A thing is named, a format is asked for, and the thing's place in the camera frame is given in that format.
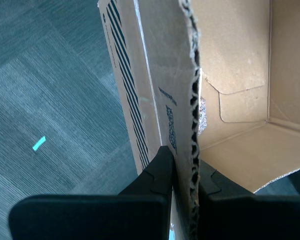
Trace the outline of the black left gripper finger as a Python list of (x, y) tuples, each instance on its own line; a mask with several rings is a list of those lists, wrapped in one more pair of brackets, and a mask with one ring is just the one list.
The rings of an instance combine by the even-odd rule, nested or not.
[(300, 240), (300, 196), (256, 195), (202, 161), (200, 240)]
[(117, 195), (34, 195), (8, 215), (14, 240), (167, 240), (174, 155), (161, 146)]

